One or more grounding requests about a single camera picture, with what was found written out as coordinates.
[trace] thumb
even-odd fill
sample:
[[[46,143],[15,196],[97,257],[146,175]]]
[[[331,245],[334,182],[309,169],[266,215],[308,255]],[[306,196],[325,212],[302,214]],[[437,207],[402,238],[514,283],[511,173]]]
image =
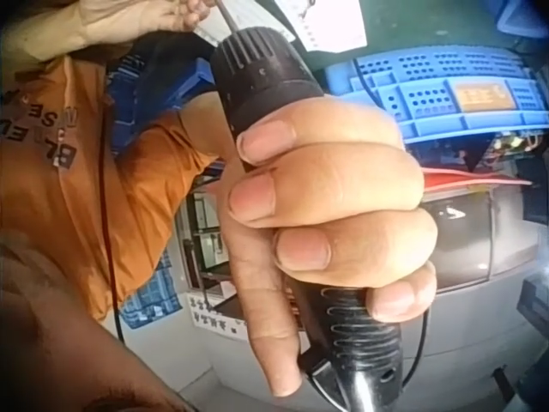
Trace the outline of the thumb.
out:
[[[301,385],[299,336],[282,274],[272,253],[273,233],[245,227],[228,213],[229,191],[242,177],[238,160],[226,165],[218,191],[218,215],[234,286],[254,354],[271,391],[284,397]]]

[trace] yellow label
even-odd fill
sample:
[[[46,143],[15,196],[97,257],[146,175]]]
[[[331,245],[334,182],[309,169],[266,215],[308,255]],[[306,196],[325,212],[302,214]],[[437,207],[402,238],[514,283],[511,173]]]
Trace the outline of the yellow label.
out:
[[[468,186],[468,190],[471,193],[486,193],[487,191],[490,191],[490,186],[489,185],[483,185],[483,184],[470,185],[470,186]]]
[[[462,112],[516,110],[513,96],[501,83],[459,83],[454,93]]]

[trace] hand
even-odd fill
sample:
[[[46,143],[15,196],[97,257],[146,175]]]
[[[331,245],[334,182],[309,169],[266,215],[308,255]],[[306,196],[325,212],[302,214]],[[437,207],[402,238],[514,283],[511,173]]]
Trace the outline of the hand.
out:
[[[300,281],[372,288],[376,319],[403,322],[432,303],[437,227],[419,203],[423,174],[396,123],[332,98],[280,109],[238,139],[259,168],[230,161],[218,213],[251,347],[272,392],[301,383],[299,337],[281,272]]]
[[[89,44],[117,44],[159,30],[192,32],[214,0],[80,0]]]

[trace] black soldering iron handle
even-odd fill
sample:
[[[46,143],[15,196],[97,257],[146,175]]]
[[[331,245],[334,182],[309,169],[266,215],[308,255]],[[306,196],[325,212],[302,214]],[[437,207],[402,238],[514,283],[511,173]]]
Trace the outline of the black soldering iron handle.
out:
[[[233,33],[210,63],[235,137],[283,106],[324,95],[297,52],[270,28]],[[311,343],[299,365],[313,386],[341,411],[391,412],[401,393],[400,327],[368,314],[365,290],[288,281]]]

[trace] white paper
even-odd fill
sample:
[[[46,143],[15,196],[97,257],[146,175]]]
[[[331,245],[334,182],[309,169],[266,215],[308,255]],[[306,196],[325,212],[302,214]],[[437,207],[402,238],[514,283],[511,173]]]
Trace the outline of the white paper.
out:
[[[254,0],[224,0],[226,8],[238,28],[254,26],[271,27],[281,32],[288,41],[294,41],[295,36],[287,28],[276,20],[266,9]],[[221,12],[214,7],[207,19],[202,21],[195,33],[212,45],[218,45],[231,34],[231,30],[225,23]]]
[[[274,0],[308,52],[340,53],[368,45],[359,0]]]

